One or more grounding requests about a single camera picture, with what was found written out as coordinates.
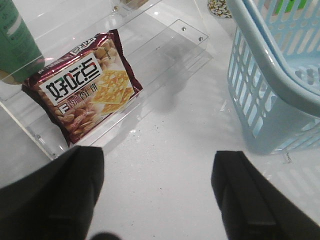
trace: plastic basket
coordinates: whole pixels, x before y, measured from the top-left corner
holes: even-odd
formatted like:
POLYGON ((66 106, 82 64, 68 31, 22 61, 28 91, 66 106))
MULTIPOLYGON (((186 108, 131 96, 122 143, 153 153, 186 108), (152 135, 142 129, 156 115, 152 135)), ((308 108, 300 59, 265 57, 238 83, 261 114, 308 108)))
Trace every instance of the plastic basket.
POLYGON ((228 84, 248 146, 320 145, 320 0, 228 0, 237 23, 228 84))

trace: light blue plastic basket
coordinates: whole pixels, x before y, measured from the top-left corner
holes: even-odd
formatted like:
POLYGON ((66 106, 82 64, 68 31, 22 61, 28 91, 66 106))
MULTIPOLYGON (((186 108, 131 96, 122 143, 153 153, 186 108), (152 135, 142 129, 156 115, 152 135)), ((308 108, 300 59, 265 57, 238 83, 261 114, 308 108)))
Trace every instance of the light blue plastic basket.
POLYGON ((228 0, 237 23, 229 92, 259 153, 320 145, 320 0, 228 0))

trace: green bottle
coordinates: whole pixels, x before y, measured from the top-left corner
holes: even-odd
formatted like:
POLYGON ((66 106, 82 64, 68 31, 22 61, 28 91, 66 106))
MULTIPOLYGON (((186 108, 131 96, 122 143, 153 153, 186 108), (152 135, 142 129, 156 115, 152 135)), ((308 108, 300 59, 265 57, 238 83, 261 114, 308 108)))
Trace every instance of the green bottle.
POLYGON ((12 0, 0 0, 0 81, 21 84, 44 58, 12 0))

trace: cracker image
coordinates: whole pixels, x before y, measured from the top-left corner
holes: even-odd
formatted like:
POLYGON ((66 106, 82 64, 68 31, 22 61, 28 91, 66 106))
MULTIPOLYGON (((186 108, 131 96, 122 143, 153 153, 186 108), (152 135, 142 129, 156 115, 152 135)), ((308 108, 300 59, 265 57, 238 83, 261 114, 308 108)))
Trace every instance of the cracker image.
POLYGON ((115 111, 119 110, 123 105, 125 105, 130 97, 134 94, 134 90, 132 87, 127 87, 124 91, 123 97, 121 99, 121 102, 119 104, 106 104, 104 105, 101 114, 106 115, 110 113, 114 113, 115 111))
POLYGON ((98 90, 92 102, 99 104, 119 104, 128 83, 129 77, 125 70, 103 71, 98 82, 98 90))

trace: cracker package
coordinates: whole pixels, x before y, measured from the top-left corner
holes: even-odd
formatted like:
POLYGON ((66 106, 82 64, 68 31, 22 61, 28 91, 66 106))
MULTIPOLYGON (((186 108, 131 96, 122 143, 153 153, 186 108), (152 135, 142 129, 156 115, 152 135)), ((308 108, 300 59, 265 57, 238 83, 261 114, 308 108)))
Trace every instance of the cracker package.
POLYGON ((118 31, 111 30, 26 79, 22 90, 44 108, 70 145, 124 109, 142 86, 123 55, 118 31))

